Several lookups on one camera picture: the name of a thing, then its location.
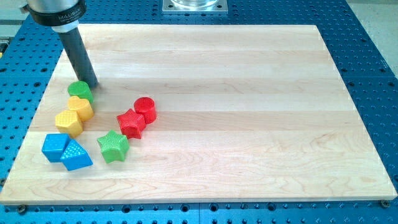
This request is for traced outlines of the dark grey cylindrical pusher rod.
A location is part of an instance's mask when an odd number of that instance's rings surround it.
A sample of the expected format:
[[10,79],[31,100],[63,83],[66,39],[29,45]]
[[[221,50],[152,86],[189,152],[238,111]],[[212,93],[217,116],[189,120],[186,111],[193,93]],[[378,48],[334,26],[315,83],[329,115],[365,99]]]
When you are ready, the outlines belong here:
[[98,80],[78,28],[59,33],[58,36],[77,79],[87,83],[90,88],[97,87]]

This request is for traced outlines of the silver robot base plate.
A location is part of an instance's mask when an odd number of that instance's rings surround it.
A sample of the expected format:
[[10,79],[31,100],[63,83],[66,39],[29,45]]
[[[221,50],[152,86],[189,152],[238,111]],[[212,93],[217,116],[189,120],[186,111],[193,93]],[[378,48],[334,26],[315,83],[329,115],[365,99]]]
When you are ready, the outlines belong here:
[[228,13],[227,0],[163,0],[163,14]]

